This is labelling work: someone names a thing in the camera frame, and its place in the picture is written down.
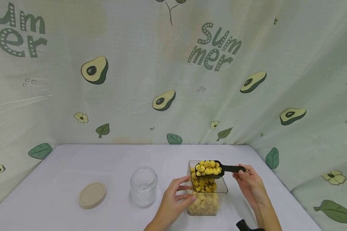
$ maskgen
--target scoop handle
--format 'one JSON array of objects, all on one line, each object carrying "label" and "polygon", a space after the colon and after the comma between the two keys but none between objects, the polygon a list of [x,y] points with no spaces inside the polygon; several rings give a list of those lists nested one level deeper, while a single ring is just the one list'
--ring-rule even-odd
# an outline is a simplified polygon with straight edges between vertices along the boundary
[{"label": "scoop handle", "polygon": [[222,170],[225,172],[232,172],[232,173],[237,173],[240,170],[242,170],[243,172],[246,172],[247,170],[242,167],[242,166],[230,166],[230,165],[223,165]]}]

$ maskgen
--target black object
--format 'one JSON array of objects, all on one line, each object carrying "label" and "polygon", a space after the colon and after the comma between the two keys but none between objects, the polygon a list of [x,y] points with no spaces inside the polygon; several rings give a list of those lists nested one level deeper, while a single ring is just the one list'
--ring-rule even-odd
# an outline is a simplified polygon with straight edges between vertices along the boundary
[{"label": "black object", "polygon": [[220,161],[218,160],[214,160],[214,162],[219,163],[220,167],[222,168],[222,171],[219,175],[201,175],[198,176],[199,178],[207,178],[207,179],[220,179],[221,177],[223,177],[225,175],[225,172],[232,172],[232,173],[237,173],[240,170],[242,170],[243,172],[246,172],[246,169],[244,167],[241,166],[230,166],[230,165],[223,165]]},{"label": "black object", "polygon": [[263,228],[257,228],[257,229],[251,229],[249,228],[249,226],[247,225],[247,223],[245,222],[245,220],[241,220],[240,222],[238,222],[236,224],[236,226],[238,227],[238,229],[240,231],[265,231]]}]

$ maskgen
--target black scoop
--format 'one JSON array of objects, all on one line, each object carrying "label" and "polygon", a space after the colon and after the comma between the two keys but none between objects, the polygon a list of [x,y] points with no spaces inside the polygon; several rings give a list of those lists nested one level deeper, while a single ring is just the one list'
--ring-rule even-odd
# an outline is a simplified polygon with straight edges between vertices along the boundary
[{"label": "black scoop", "polygon": [[199,178],[207,178],[207,179],[220,179],[221,177],[223,177],[225,175],[225,172],[232,172],[232,173],[237,173],[240,170],[242,170],[243,172],[246,172],[246,169],[244,167],[241,166],[230,166],[230,165],[223,165],[220,161],[218,160],[214,160],[214,162],[219,163],[220,164],[220,168],[222,168],[222,171],[219,175],[201,175],[201,176],[197,176]]}]

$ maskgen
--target fabric backdrop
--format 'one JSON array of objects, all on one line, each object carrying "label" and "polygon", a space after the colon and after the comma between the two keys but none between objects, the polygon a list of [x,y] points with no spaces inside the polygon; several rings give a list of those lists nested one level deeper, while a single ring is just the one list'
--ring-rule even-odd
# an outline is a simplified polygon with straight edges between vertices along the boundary
[{"label": "fabric backdrop", "polygon": [[0,0],[0,202],[63,143],[249,144],[347,231],[347,0]]}]

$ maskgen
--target left hand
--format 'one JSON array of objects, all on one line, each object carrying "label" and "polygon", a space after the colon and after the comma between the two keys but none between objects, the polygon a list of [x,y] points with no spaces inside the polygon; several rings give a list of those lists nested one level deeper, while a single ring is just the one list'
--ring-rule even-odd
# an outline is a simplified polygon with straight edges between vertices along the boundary
[{"label": "left hand", "polygon": [[189,189],[189,186],[181,185],[188,182],[189,179],[190,176],[187,175],[171,182],[163,194],[156,216],[145,230],[165,230],[178,219],[186,208],[195,202],[196,197],[191,194],[176,195],[178,191]]}]

